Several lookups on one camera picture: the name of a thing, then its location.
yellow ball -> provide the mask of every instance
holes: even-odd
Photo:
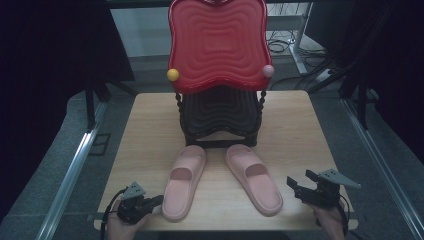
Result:
[[[177,81],[178,77],[180,77],[180,73],[177,71],[177,69],[169,69],[166,73],[166,76],[168,77],[169,81],[175,82]]]

black curtain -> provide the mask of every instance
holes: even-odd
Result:
[[[88,78],[134,80],[97,1],[1,1],[1,219],[37,169]]]

wooden tabletop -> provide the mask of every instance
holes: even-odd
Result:
[[[261,215],[225,163],[226,149],[206,149],[207,163],[190,212],[182,221],[167,221],[155,208],[145,230],[309,230],[318,229],[312,210],[294,197],[287,176],[311,189],[316,184],[306,169],[319,173],[336,165],[309,96],[304,91],[269,91],[265,98],[258,144],[263,160],[283,196],[273,217]],[[143,93],[136,97],[98,212],[125,186],[138,182],[146,197],[163,194],[170,170],[185,147],[174,93]],[[223,138],[218,133],[213,137]],[[344,187],[341,194],[347,197]],[[95,221],[100,229],[100,221]],[[350,221],[356,228],[358,222]]]

pink slipper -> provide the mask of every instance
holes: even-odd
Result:
[[[178,221],[187,215],[205,164],[203,148],[192,145],[181,150],[165,189],[162,204],[162,215],[165,218]]]
[[[227,150],[227,164],[262,214],[275,215],[281,210],[281,193],[252,149],[242,144],[231,146]]]

pink ball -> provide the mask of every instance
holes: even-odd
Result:
[[[265,77],[270,78],[272,75],[274,75],[274,67],[271,65],[265,65],[265,67],[262,68],[262,73]]]

